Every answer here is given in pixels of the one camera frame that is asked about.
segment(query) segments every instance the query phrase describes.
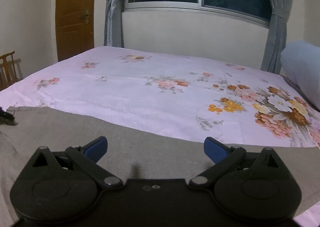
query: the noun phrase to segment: door handle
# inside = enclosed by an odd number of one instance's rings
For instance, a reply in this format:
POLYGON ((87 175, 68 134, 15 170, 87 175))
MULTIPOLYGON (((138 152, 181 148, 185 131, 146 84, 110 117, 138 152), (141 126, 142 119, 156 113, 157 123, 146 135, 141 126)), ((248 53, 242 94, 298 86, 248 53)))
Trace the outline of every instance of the door handle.
POLYGON ((81 19, 85 19, 85 23, 86 24, 89 24, 89 22, 90 22, 90 20, 89 20, 89 10, 86 10, 85 12, 84 12, 84 15, 78 15, 78 17, 79 18, 81 18, 81 19))

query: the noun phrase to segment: gray blanket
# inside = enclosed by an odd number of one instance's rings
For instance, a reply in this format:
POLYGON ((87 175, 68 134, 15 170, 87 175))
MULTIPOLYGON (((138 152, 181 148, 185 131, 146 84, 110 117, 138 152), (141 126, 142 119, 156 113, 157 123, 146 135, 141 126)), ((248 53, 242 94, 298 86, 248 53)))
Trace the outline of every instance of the gray blanket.
MULTIPOLYGON (((108 152, 100 166, 128 178, 186 178, 213 165, 203 144, 167 138, 114 125, 93 117, 66 113, 47 107, 9 108, 17 125, 0 123, 0 226, 10 226, 17 216, 9 191, 20 171, 39 146, 63 151, 85 145, 99 136, 108 139, 108 152)), ((243 145, 247 151, 263 147, 243 145)), ((319 148, 279 148, 276 152, 301 187, 303 198, 296 215, 320 200, 319 148)))

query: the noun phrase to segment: door panel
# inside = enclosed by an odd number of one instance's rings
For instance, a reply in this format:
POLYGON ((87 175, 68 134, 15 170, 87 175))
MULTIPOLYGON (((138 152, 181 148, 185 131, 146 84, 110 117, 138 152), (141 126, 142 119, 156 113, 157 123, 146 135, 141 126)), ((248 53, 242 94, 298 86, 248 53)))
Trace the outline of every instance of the door panel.
POLYGON ((94 48, 94 0, 56 0, 58 60, 94 48))

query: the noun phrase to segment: bed sheet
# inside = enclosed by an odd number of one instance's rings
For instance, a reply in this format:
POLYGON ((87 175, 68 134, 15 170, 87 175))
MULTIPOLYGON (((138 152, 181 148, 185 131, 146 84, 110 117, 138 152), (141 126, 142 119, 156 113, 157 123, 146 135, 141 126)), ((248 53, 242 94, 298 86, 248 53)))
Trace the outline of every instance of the bed sheet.
POLYGON ((195 142, 320 145, 320 114, 281 76, 200 57, 98 47, 3 90, 0 105, 47 106, 195 142))

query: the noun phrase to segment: window sill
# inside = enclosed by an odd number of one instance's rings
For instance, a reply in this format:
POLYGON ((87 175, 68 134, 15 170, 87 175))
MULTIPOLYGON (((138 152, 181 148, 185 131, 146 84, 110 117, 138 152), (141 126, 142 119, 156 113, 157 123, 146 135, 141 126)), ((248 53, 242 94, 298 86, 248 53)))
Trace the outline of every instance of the window sill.
POLYGON ((270 22, 254 16, 245 15, 239 12, 233 12, 233 11, 214 8, 214 7, 202 7, 202 6, 199 6, 197 3, 167 2, 167 1, 135 2, 135 3, 127 3, 124 8, 125 12, 150 11, 150 10, 187 11, 187 12, 194 12, 194 13, 218 15, 218 16, 245 21, 245 22, 262 26, 265 28, 269 28, 270 26, 270 22))

